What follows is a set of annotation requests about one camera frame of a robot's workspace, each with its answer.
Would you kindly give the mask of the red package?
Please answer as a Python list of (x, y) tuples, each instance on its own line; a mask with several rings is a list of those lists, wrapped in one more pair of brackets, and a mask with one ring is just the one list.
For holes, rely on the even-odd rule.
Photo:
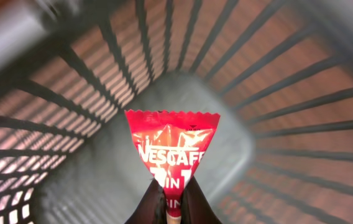
[(217, 130), (218, 113), (184, 111), (125, 112), (132, 142), (164, 191), (166, 214), (181, 218), (181, 198)]

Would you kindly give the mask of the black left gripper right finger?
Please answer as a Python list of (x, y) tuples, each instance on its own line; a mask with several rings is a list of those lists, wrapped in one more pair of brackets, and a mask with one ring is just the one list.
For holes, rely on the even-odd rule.
[(222, 224), (206, 200), (195, 177), (191, 178), (183, 191), (181, 224)]

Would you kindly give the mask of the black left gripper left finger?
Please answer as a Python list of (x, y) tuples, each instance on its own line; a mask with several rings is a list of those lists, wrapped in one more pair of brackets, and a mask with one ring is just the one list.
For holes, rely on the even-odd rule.
[(125, 224), (167, 224), (163, 188), (153, 178), (137, 208)]

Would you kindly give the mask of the grey plastic shopping basket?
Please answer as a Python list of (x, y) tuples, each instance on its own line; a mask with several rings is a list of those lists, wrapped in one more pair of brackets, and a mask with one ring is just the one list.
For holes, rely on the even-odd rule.
[(0, 13), (0, 223), (124, 223), (124, 111), (219, 113), (223, 223), (353, 223), (353, 1), (18, 1)]

